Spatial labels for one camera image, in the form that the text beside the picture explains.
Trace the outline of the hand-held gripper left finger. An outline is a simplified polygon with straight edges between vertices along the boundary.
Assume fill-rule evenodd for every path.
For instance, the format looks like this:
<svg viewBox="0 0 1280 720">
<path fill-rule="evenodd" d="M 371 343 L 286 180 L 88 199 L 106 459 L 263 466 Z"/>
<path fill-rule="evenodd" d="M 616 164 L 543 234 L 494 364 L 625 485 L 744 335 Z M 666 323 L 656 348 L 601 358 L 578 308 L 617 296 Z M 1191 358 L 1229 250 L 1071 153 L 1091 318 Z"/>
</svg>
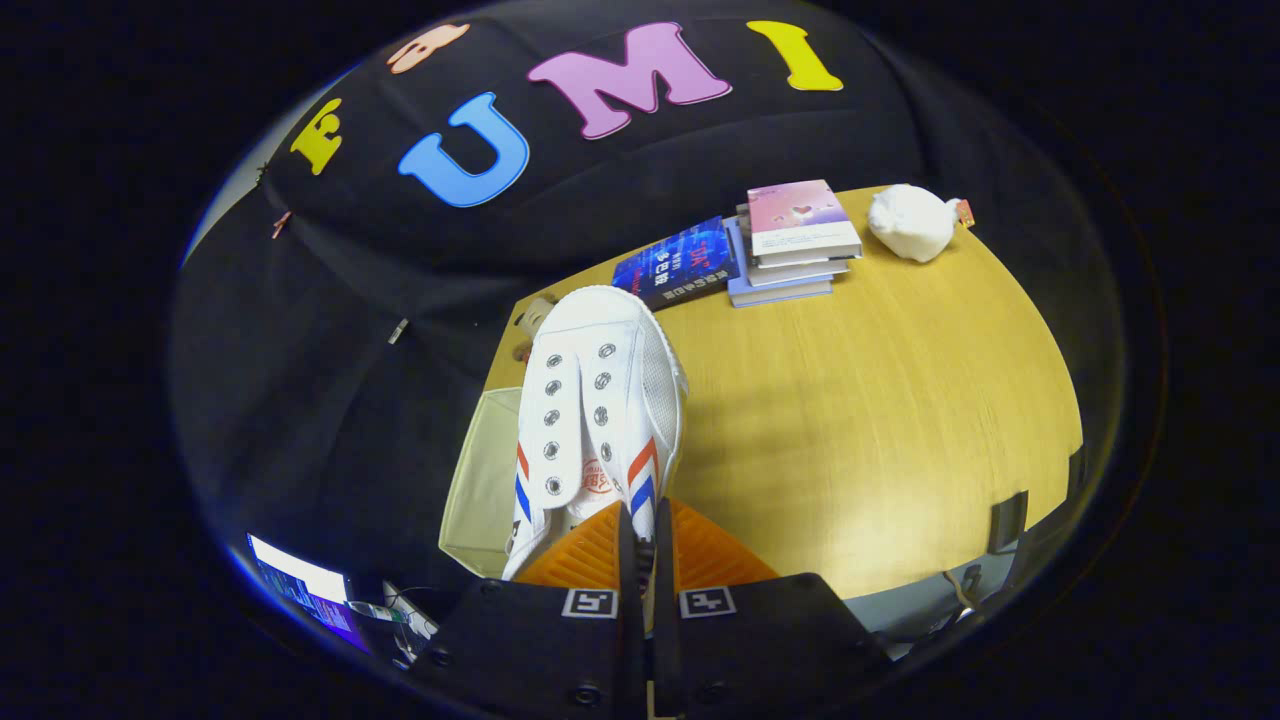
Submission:
<svg viewBox="0 0 1280 720">
<path fill-rule="evenodd" d="M 532 585 L 480 579 L 462 593 L 408 682 L 448 717 L 645 719 L 645 621 L 623 503 L 596 514 L 613 577 Z"/>
</svg>

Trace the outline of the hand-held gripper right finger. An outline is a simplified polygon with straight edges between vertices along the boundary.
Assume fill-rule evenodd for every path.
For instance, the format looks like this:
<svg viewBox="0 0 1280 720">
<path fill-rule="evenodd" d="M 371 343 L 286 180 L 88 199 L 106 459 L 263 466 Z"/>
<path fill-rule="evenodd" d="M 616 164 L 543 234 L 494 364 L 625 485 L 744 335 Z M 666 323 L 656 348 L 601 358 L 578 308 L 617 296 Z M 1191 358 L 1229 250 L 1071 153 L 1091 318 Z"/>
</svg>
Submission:
<svg viewBox="0 0 1280 720">
<path fill-rule="evenodd" d="M 815 573 L 692 584 L 736 541 L 672 498 L 655 520 L 652 708 L 675 719 L 827 719 L 890 674 L 878 639 Z"/>
</svg>

